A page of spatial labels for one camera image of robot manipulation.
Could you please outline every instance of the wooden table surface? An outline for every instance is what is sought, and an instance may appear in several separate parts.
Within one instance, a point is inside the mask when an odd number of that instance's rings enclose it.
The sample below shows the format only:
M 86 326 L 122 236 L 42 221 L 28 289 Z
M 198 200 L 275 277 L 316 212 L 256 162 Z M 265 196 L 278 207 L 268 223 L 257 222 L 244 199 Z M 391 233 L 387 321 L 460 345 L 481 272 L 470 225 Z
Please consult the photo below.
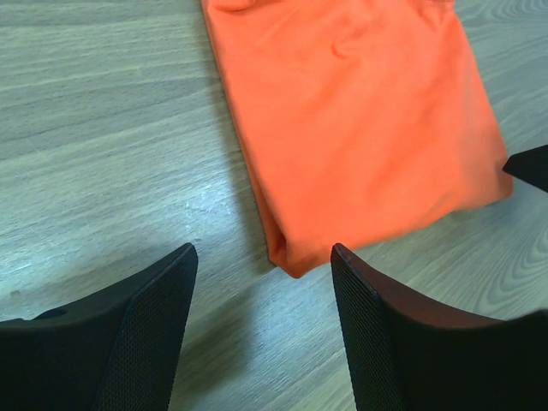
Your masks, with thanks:
M 510 152 L 548 141 L 548 2 L 457 7 Z M 0 0 L 0 319 L 186 241 L 197 279 L 173 410 L 354 409 L 331 274 L 273 267 L 199 0 Z M 453 214 L 359 255 L 506 319 L 548 306 L 548 195 Z

